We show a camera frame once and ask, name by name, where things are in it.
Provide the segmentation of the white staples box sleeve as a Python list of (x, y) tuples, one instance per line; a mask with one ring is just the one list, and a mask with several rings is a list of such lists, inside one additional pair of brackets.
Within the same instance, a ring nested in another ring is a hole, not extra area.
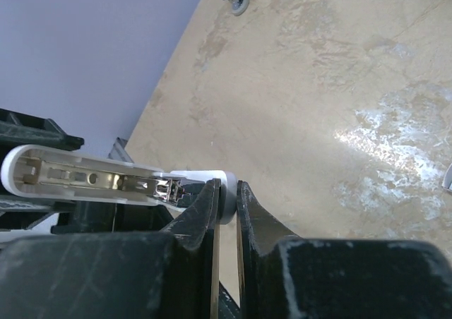
[(452, 191), (452, 164), (446, 170), (441, 186), (449, 192)]

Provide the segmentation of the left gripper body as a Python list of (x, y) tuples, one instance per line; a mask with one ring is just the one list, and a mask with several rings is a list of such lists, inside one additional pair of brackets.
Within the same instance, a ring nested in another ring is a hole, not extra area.
[[(19, 145), (78, 150), (83, 138), (67, 134), (52, 119), (1, 110), (1, 159)], [(1, 187), (1, 240), (21, 236), (111, 231), (158, 231), (170, 223), (163, 207), (52, 201), (17, 197)]]

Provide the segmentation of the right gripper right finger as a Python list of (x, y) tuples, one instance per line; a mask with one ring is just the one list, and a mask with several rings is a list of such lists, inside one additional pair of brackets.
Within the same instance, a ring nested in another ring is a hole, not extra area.
[(243, 318), (450, 318), (451, 265), (425, 241), (308, 239), (237, 185)]

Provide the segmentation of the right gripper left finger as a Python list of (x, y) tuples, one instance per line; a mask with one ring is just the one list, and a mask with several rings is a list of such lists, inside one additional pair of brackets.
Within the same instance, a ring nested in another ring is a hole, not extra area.
[(2, 318), (216, 318), (220, 182), (160, 231), (29, 236), (1, 252)]

